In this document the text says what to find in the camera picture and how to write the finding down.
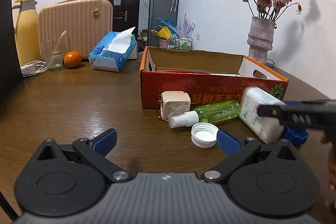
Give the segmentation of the person's right hand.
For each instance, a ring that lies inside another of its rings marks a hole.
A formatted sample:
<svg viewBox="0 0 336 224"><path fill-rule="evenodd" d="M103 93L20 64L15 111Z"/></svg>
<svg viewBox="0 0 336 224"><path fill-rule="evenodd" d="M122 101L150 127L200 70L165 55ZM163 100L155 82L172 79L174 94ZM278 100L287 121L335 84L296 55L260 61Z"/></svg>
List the person's right hand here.
<svg viewBox="0 0 336 224"><path fill-rule="evenodd" d="M331 191L335 190L336 187L336 161L335 161L335 155L334 155L334 149L331 147L329 151L329 156L327 159L327 165L328 165L328 170L329 170L329 189Z"/></svg>

